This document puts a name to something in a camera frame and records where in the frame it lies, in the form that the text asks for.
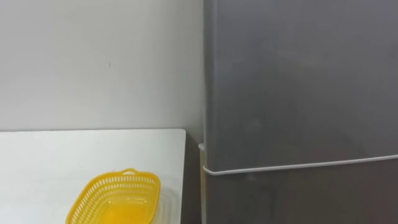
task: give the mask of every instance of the white table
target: white table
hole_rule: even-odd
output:
[[[180,223],[182,129],[6,132],[0,152],[2,223],[65,223],[89,180],[128,167],[160,178],[154,223]]]

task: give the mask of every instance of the plastic basket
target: plastic basket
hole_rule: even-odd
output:
[[[159,200],[160,180],[126,169],[99,175],[84,188],[66,224],[149,224]]]

